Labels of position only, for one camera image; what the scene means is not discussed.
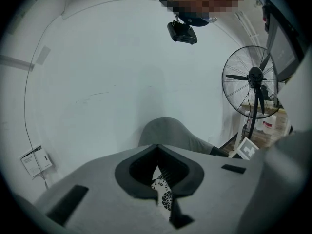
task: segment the black wire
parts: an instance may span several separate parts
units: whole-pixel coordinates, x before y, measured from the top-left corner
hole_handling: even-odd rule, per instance
[[[27,136],[28,136],[28,140],[29,140],[29,143],[30,143],[30,146],[31,146],[31,152],[30,152],[30,154],[33,154],[33,153],[34,153],[34,148],[33,148],[33,144],[31,143],[31,140],[30,140],[30,137],[29,137],[29,134],[28,134],[27,124],[26,124],[26,91],[27,91],[27,82],[28,82],[28,77],[29,77],[29,72],[30,72],[30,69],[31,69],[31,65],[33,64],[33,59],[34,59],[35,53],[36,53],[36,51],[37,51],[37,49],[38,49],[38,46],[39,46],[39,44],[40,44],[40,41],[41,41],[41,39],[42,39],[42,37],[43,37],[45,31],[47,30],[47,28],[50,26],[51,23],[54,22],[55,19],[53,19],[53,20],[48,24],[48,26],[46,26],[46,28],[44,29],[44,31],[43,31],[43,33],[42,33],[42,35],[41,35],[41,37],[40,37],[40,39],[39,39],[39,41],[38,41],[38,44],[37,44],[37,46],[36,46],[36,48],[35,48],[34,54],[33,54],[32,58],[31,58],[31,61],[30,61],[30,65],[29,65],[28,73],[27,73],[27,78],[26,78],[25,94],[24,94],[24,123],[25,123],[25,129],[26,129],[26,133],[27,133]],[[44,180],[45,187],[48,188],[48,185],[47,185],[47,183],[46,183],[46,181],[45,181],[45,177],[44,177],[44,175],[43,175],[43,171],[41,170],[41,168],[40,168],[40,166],[39,166],[39,163],[38,163],[38,161],[37,161],[37,158],[36,158],[36,155],[35,155],[35,154],[34,154],[34,157],[35,157],[36,163],[37,163],[37,165],[38,165],[38,167],[39,167],[41,177],[42,177],[43,180]]]
[[[248,118],[247,118],[247,123],[246,123],[246,127],[245,127],[245,130],[244,130],[244,135],[243,135],[243,139],[245,138],[245,133],[246,133],[246,128],[247,128],[247,125],[248,125],[248,119],[249,119],[249,116],[250,116],[250,112],[252,111],[252,107],[249,103],[249,91],[250,91],[250,84],[249,84],[249,90],[248,90],[248,94],[247,94],[247,101],[248,101],[248,104],[249,104],[249,114],[248,114]]]

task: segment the fan blade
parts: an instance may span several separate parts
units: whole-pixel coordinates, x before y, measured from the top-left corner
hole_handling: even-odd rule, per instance
[[[264,114],[264,99],[263,99],[263,94],[262,94],[261,89],[258,90],[258,97],[259,97],[262,114]]]
[[[259,69],[261,69],[261,71],[264,70],[265,66],[268,64],[269,59],[270,59],[270,55],[267,55],[267,57],[265,57],[263,62],[260,64]]]
[[[235,80],[248,80],[247,77],[244,77],[244,76],[235,76],[235,75],[225,75],[225,76],[228,78],[235,79]]]

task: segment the fan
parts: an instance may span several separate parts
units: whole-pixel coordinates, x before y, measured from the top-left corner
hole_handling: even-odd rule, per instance
[[[255,120],[269,117],[280,108],[276,95],[281,86],[270,55],[263,47],[243,47],[227,60],[222,73],[223,92],[239,113],[246,117],[252,115],[249,139]]]

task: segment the fan stand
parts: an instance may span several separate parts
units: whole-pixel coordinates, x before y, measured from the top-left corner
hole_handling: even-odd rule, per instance
[[[257,118],[257,112],[258,112],[258,101],[259,101],[259,96],[258,96],[258,90],[256,89],[255,94],[254,94],[253,118],[252,118],[252,122],[249,128],[248,139],[251,139],[253,131],[254,131],[254,124],[255,124],[255,120]]]

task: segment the wooden floor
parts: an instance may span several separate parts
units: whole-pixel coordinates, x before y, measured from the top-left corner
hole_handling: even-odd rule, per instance
[[[267,135],[263,131],[259,131],[256,128],[254,128],[251,141],[258,148],[269,147],[274,142],[276,142],[277,140],[279,140],[280,138],[283,137],[283,134],[284,134],[284,131],[286,128],[286,124],[287,124],[287,115],[285,113],[277,112],[275,114],[275,116],[276,116],[276,125],[275,125],[275,128],[273,130],[272,135]],[[248,136],[248,132],[249,132],[248,129],[246,129],[246,133],[245,133],[246,137]],[[236,138],[234,138],[230,143],[228,143],[222,149],[226,152],[233,151],[235,141],[236,141]]]

